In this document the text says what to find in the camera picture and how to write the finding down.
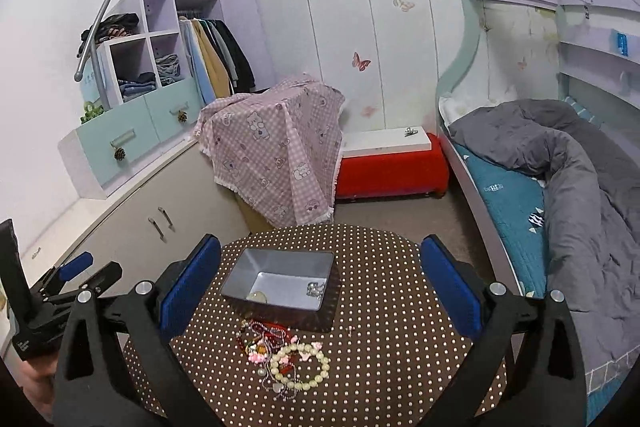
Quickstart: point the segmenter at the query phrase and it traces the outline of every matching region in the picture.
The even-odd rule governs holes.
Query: gray comforter
[[[482,107],[449,132],[485,160],[546,178],[547,287],[572,310],[591,390],[624,373],[640,345],[640,168],[556,100]]]

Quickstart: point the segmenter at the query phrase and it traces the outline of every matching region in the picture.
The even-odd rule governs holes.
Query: round table
[[[236,344],[242,319],[219,289],[244,248],[335,253],[342,288],[331,333],[295,331],[322,342],[329,378],[295,400],[274,399]],[[223,248],[213,279],[184,335],[171,346],[184,370],[227,426],[411,426],[455,374],[471,342],[456,333],[418,261],[418,245],[392,232],[309,225],[263,232]],[[131,342],[127,365],[144,405],[161,412]],[[494,407],[504,367],[479,412]]]

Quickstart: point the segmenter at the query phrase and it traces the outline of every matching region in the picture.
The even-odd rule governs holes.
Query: floor
[[[485,281],[495,280],[474,216],[453,175],[443,198],[337,203],[335,222],[388,230],[415,243],[434,233],[456,259],[472,264]]]

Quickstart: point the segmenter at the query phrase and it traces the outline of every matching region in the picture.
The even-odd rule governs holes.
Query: silver screw
[[[556,302],[564,302],[564,294],[560,290],[551,290],[551,298]]]
[[[78,301],[85,303],[85,302],[89,302],[91,300],[91,292],[89,290],[84,290],[81,291],[78,294]]]
[[[154,286],[149,281],[142,281],[136,284],[136,293],[138,295],[146,295]]]
[[[494,295],[504,295],[507,293],[507,286],[501,282],[492,282],[489,285],[489,291]]]

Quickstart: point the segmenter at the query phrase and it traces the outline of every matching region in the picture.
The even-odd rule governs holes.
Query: red fabric cover
[[[379,198],[435,192],[449,186],[449,165],[438,138],[428,133],[430,151],[343,158],[335,187],[337,199]]]

